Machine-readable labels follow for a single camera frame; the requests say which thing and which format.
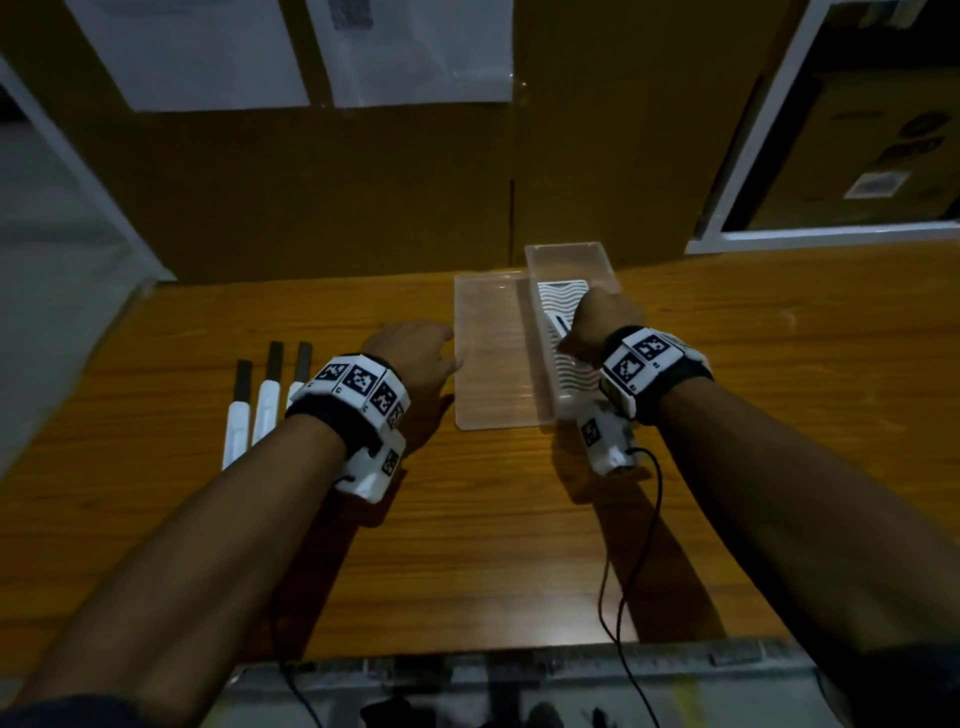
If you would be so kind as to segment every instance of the black cable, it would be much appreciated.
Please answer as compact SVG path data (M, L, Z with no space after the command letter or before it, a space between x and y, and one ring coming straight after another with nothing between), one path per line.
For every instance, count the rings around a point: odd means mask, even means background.
M654 504L654 515L650 519L650 525L647 526L647 535L643 540L643 548L640 550L640 555L637 557L636 563L634 564L633 569L630 571L630 576L627 577L627 581L623 585L623 596L620 597L620 604L616 609L615 634L611 632L610 627L607 626L607 622L603 619L603 594L607 589L607 576L610 573L609 556L607 557L607 562L603 568L603 581L600 582L600 596L597 599L597 615L600 618L600 624L603 626L604 632L607 633L607 636L611 639L613 644L616 645L616 653L620 656L620 663L623 665L624 670L626 670L627 677L630 678L631 684L634 686L634 688L636 688L636 691L640 693L640 697L643 699L643 705L646 706L647 713L650 714L650 719L654 721L656 728L660 728L660 721L657 720L657 714L654 713L653 706L650 705L650 701L647 699L646 693L636 681L634 674L630 671L630 665L627 663L627 658L623 654L623 642L620 640L620 626L623 623L623 610L627 606L627 598L634 589L634 584L636 583L636 579L640 574L640 570L643 568L643 563L647 559L647 554L650 553L650 537L653 535L654 526L660 519L660 507L663 504L663 471L660 469L660 463L657 461L657 456L647 448L630 448L627 450L628 455L636 454L638 452L646 454L646 456L653 461L654 469L657 471L657 502Z
M307 700L303 693L300 692L300 688L297 687L297 683L294 680L294 670L296 666L287 665L284 663L283 659L280 657L279 650L279 639L277 638L277 628L276 628L276 600L273 600L270 609L270 641L273 643L274 647L274 659L276 660L276 666L280 669L280 674L283 675L283 679L287 683L287 687L290 689L290 692L294 694L294 697L300 701L300 704L306 708L306 712L310 714L310 717L313 719L313 724L317 728L324 728L324 725L320 722L320 717L317 715L317 712L313 709L313 706L310 705L310 701Z

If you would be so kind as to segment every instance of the white frame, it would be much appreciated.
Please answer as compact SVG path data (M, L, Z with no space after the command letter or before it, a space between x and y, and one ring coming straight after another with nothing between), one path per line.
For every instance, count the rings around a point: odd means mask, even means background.
M893 241L960 239L960 223L945 220L897 225L849 225L831 228L796 228L793 230L724 232L733 203L740 194L747 175L773 127L780 108L804 64L806 54L820 31L832 5L869 0L810 0L800 25L787 47L780 68L767 85L762 103L746 136L741 136L735 162L728 167L720 193L711 198L706 214L707 224L700 237L687 243L688 254L726 253L731 251L807 248L829 245L864 245Z
M7 93L10 94L11 98L20 107L20 110L23 111L30 123L34 125L34 128L39 132L40 136L43 137L43 140L50 145L54 154L60 158L60 161L62 161L67 169L73 173L74 177L77 178L80 189L90 203L104 214L117 229L117 232L120 233L120 236L133 248L133 252L136 253L144 265L147 266L150 275L154 276L157 280L176 280L177 277L163 266L163 263L156 257L156 254L151 250L147 242L140 237L140 234L133 225L131 225L126 215L124 215L120 207L113 201L113 198L110 197L107 189L100 183L100 180L93 174L93 171L86 166L83 158L77 154L77 151L70 144L66 136L63 135L63 132L61 132L53 120L47 116L40 102L34 97L34 94L30 92L30 89L26 87L23 81L20 80L16 71L13 70L12 66L7 63L7 60L2 55L0 55L0 85L7 90Z

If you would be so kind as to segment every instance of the person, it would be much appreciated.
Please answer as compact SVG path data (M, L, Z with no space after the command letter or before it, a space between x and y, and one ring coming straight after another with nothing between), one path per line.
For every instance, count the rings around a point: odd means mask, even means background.
M624 296L594 288L561 351L599 366L643 323ZM431 322L393 325L363 353L390 365L416 408L457 369L441 356L452 337ZM733 557L850 699L857 725L960 724L954 541L704 367L691 371L648 398L646 416ZM69 621L0 726L197 724L357 447L325 419L288 416L137 546Z

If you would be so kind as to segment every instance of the wooden tabletop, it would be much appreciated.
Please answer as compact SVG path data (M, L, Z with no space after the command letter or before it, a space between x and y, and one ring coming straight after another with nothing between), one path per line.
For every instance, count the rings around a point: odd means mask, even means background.
M705 256L618 275L720 382L960 536L960 248ZM383 324L452 323L452 285L430 274L154 291L0 487L0 673L34 665L124 553L219 471L237 358L258 381L268 342L285 342L285 388L297 342L319 365ZM785 634L657 433L638 437L666 493L628 633ZM308 658L602 642L606 555L622 578L653 493L650 480L591 478L566 428L461 432L448 411L383 506L324 507L278 593L284 639ZM258 625L246 657L269 656Z

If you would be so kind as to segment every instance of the dark sleeve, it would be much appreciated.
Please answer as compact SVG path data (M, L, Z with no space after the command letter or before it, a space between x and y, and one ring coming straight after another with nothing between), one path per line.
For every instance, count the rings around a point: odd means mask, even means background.
M0 712L0 728L155 728L126 700L70 695Z
M960 643L864 655L847 690L857 728L960 725Z

